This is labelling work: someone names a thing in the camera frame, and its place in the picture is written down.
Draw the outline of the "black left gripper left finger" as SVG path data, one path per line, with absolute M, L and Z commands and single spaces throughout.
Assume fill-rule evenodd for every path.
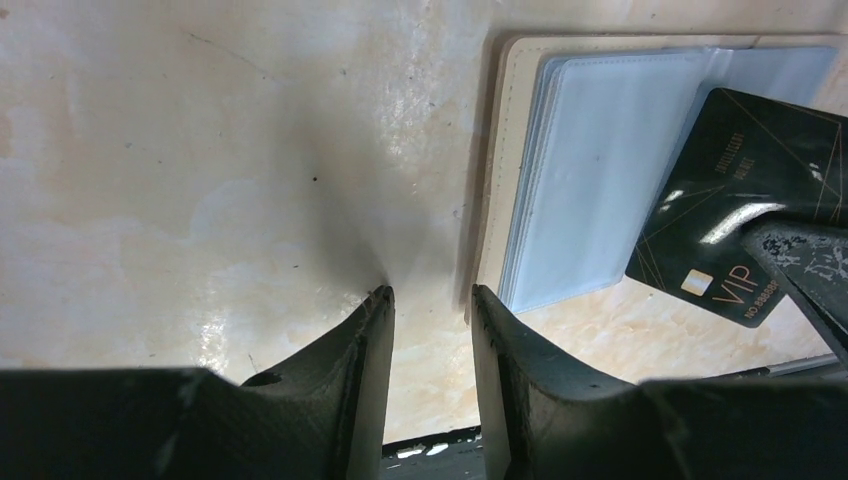
M 375 479 L 394 340 L 380 286 L 240 385 L 201 367 L 5 370 L 5 479 Z

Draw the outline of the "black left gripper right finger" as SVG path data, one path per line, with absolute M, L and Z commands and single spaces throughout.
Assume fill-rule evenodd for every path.
M 490 479 L 843 479 L 847 385 L 798 377 L 631 384 L 471 292 Z

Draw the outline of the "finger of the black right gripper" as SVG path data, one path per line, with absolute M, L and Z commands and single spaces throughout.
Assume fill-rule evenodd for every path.
M 847 229 L 764 217 L 742 229 L 741 245 L 847 365 Z

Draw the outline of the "beige card holder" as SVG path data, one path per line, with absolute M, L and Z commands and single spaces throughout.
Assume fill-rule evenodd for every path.
M 619 282 L 707 91 L 808 105 L 846 49 L 843 34 L 510 38 L 473 282 L 518 313 Z

